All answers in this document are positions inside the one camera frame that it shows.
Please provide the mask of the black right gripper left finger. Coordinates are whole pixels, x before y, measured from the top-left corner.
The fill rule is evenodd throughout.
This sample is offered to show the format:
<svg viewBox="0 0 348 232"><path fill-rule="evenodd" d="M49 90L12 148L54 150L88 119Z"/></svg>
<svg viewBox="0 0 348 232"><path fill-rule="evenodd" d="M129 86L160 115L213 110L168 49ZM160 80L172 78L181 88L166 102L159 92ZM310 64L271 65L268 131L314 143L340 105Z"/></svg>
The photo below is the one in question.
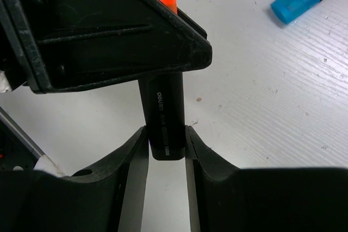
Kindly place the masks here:
<svg viewBox="0 0 348 232"><path fill-rule="evenodd" d="M147 129L72 176L1 173L1 231L140 231Z"/></svg>

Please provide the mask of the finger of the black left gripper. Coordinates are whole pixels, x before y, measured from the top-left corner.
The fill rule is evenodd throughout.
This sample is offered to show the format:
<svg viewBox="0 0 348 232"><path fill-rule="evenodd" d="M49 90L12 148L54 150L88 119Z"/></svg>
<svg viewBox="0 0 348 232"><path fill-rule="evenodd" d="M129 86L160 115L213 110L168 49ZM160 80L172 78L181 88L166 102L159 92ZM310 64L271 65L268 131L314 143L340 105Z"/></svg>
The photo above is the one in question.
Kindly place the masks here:
<svg viewBox="0 0 348 232"><path fill-rule="evenodd" d="M10 90L86 91L211 63L204 29L160 0L1 0Z"/></svg>

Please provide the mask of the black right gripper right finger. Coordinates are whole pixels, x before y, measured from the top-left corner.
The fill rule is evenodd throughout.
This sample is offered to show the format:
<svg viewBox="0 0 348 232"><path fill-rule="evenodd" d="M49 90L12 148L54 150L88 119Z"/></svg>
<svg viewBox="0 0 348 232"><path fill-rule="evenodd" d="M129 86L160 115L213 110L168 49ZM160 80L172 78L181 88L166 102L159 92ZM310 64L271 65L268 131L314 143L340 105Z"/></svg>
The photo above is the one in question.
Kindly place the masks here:
<svg viewBox="0 0 348 232"><path fill-rule="evenodd" d="M347 231L347 169L241 169L185 132L191 231Z"/></svg>

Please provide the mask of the orange cap black highlighter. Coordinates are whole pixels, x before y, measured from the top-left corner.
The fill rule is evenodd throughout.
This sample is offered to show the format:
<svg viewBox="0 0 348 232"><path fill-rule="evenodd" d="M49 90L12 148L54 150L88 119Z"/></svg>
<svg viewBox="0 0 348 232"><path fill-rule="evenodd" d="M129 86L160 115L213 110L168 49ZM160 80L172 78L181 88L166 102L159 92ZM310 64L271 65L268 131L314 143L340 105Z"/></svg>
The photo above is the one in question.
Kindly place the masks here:
<svg viewBox="0 0 348 232"><path fill-rule="evenodd" d="M185 154L183 74L148 73L138 80L148 141L159 161L175 161Z"/></svg>

